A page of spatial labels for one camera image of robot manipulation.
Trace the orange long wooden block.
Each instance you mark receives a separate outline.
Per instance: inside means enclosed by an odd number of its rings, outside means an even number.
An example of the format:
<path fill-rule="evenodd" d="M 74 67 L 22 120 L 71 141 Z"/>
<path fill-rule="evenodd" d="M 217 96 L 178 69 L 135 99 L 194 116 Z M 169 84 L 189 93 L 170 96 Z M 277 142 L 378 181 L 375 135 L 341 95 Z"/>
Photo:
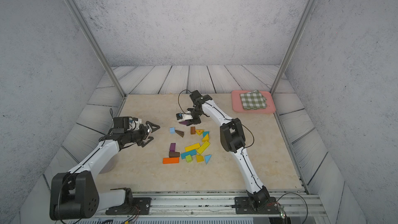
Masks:
<path fill-rule="evenodd" d="M 179 163 L 179 158 L 175 157 L 175 158 L 164 158 L 163 159 L 163 164 L 177 164 Z"/>

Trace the teal long wooden block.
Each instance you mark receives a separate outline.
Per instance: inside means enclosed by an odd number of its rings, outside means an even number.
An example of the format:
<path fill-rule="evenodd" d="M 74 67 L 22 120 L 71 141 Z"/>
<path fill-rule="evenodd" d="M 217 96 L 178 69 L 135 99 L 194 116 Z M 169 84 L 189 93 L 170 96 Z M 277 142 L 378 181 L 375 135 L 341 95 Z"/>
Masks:
<path fill-rule="evenodd" d="M 197 154 L 197 150 L 191 150 L 191 151 L 186 151 L 184 153 L 181 154 L 181 159 L 185 159 L 187 156 L 194 156 Z"/>

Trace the light blue triangle block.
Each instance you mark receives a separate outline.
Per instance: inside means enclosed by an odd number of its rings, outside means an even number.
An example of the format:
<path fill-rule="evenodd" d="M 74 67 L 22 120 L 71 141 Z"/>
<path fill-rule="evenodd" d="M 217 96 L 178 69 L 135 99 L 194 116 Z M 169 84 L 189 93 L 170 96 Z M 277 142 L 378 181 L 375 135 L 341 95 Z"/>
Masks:
<path fill-rule="evenodd" d="M 205 156 L 205 163 L 208 164 L 210 159 L 211 159 L 211 155 L 206 155 Z"/>

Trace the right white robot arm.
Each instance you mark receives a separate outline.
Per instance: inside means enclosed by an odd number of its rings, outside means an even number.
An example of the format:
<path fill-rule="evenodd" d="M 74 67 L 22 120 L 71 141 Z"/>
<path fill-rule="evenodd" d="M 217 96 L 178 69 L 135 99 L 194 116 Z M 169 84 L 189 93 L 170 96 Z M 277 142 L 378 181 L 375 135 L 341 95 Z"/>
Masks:
<path fill-rule="evenodd" d="M 201 95 L 197 90 L 189 92 L 193 107 L 187 109 L 188 124 L 200 124 L 201 116 L 210 117 L 220 128 L 220 143 L 236 161 L 244 179 L 249 204 L 258 209 L 276 202 L 257 175 L 247 152 L 245 127 L 238 118 L 233 119 L 221 110 L 209 95 Z"/>

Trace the lime green long block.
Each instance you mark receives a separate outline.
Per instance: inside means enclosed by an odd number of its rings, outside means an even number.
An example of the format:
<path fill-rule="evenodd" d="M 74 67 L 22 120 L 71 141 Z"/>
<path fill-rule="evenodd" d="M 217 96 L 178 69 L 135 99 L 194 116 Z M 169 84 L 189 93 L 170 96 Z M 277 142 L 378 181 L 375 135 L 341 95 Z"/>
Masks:
<path fill-rule="evenodd" d="M 199 155 L 201 155 L 201 154 L 209 147 L 209 145 L 210 145 L 210 142 L 209 142 L 209 141 L 204 142 L 204 143 L 202 144 L 202 146 L 201 146 L 200 148 L 197 149 L 197 153 L 198 153 Z"/>

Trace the brown slanted wooden block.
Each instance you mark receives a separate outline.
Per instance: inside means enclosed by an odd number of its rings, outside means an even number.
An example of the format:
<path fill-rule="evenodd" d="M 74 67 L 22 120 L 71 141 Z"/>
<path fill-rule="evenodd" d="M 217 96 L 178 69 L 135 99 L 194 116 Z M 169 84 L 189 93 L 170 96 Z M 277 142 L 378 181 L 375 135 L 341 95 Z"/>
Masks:
<path fill-rule="evenodd" d="M 175 130 L 175 133 L 178 134 L 182 138 L 184 137 L 184 132 L 183 131 Z"/>

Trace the green small cube block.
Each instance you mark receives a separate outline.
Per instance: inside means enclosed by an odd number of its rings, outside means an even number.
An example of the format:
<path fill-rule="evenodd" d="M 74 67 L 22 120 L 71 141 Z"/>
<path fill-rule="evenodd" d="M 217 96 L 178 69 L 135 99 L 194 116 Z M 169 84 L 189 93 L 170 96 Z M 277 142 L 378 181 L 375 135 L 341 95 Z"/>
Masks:
<path fill-rule="evenodd" d="M 187 163 L 191 163 L 191 162 L 193 161 L 191 155 L 187 155 L 187 156 L 185 157 L 185 160 L 186 160 Z"/>

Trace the yellow long wooden block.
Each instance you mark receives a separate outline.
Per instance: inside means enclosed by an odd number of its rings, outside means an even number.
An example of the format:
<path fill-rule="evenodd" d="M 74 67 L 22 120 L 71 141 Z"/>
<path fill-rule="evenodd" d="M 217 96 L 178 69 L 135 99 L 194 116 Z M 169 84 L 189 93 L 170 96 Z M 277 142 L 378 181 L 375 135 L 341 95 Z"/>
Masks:
<path fill-rule="evenodd" d="M 185 152 L 196 150 L 196 149 L 199 149 L 200 147 L 201 147 L 201 144 L 200 143 L 196 143 L 196 144 L 193 144 L 193 145 L 185 147 Z"/>

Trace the dark brown rectangular block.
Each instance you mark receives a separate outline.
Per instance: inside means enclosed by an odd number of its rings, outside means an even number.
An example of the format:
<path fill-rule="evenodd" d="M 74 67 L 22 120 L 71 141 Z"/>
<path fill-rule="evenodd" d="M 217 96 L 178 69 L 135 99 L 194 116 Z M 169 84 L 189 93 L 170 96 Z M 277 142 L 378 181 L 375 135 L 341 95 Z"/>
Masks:
<path fill-rule="evenodd" d="M 179 152 L 175 152 L 175 151 L 170 151 L 169 152 L 169 157 L 170 158 L 179 158 L 180 157 L 180 153 Z"/>

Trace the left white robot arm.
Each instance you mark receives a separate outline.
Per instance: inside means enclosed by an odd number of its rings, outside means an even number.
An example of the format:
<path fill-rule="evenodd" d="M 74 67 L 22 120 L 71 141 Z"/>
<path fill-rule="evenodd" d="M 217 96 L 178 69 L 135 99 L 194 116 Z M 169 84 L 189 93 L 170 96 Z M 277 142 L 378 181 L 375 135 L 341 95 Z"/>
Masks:
<path fill-rule="evenodd" d="M 107 215 L 127 215 L 129 221 L 149 214 L 150 198 L 134 198 L 130 188 L 99 193 L 95 180 L 118 152 L 134 144 L 145 147 L 153 140 L 151 133 L 160 126 L 150 121 L 142 123 L 133 117 L 115 117 L 113 121 L 113 127 L 82 162 L 53 177 L 49 207 L 52 220 L 77 223 L 93 217 L 98 211 L 105 211 Z"/>

